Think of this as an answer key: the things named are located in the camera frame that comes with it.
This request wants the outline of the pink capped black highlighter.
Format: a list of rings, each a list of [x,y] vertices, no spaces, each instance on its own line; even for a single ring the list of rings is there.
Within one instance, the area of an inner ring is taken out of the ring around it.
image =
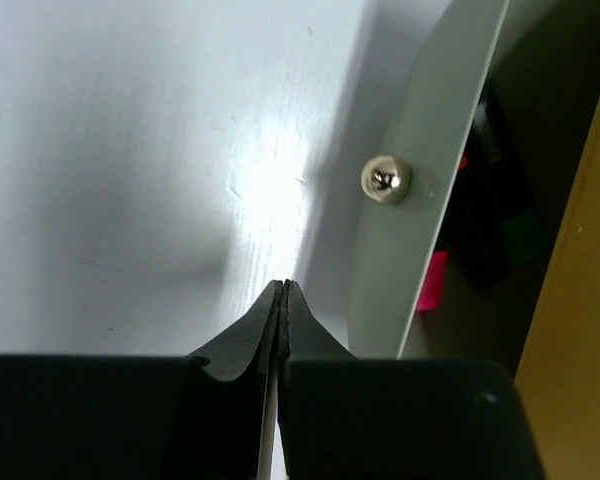
[[[416,304],[417,311],[435,310],[441,300],[448,260],[448,251],[434,251]]]

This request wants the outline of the cream orange drawer box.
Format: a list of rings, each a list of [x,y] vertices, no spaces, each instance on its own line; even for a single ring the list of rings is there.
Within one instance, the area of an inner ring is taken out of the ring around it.
[[[349,348],[500,364],[546,475],[600,479],[600,1],[453,2],[381,152],[413,180],[364,200]]]

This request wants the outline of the orange capped black highlighter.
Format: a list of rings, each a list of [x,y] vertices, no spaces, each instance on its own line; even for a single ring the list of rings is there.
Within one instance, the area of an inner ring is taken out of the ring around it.
[[[499,218],[514,214],[520,180],[504,120],[489,87],[481,92],[465,142],[454,190]]]

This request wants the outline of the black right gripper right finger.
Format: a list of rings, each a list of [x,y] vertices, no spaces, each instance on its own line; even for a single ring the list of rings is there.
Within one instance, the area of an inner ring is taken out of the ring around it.
[[[292,479],[541,479],[520,397],[499,365],[359,359],[294,281],[280,310],[278,422]]]

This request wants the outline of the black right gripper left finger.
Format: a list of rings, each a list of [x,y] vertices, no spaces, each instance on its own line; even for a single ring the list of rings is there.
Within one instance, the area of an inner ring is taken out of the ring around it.
[[[0,354],[0,479],[266,479],[283,285],[184,356]]]

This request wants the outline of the green capped black highlighter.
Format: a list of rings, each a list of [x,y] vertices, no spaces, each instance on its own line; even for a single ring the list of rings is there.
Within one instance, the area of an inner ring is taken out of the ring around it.
[[[543,257],[548,250],[535,208],[507,218],[467,199],[453,200],[447,211],[452,248],[467,280],[479,289],[503,280],[512,269]]]

